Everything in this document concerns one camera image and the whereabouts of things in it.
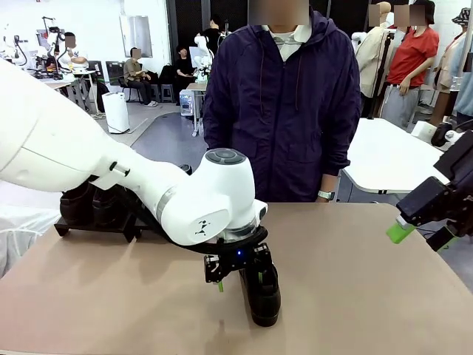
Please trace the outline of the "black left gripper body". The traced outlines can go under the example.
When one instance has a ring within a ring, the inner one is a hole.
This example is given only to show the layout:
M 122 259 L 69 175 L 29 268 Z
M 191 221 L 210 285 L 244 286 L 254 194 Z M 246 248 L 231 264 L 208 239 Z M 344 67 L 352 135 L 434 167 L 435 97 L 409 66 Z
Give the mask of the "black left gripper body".
M 246 246 L 221 246 L 221 268 L 223 272 L 238 271 L 256 265 L 257 244 Z

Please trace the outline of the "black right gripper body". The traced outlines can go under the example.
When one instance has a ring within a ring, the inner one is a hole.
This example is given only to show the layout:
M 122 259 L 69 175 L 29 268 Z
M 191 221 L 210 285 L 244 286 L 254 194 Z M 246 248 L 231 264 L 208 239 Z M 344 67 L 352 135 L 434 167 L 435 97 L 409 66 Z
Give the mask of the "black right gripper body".
M 434 167 L 449 180 L 447 217 L 468 221 L 472 216 L 472 131 L 464 132 Z

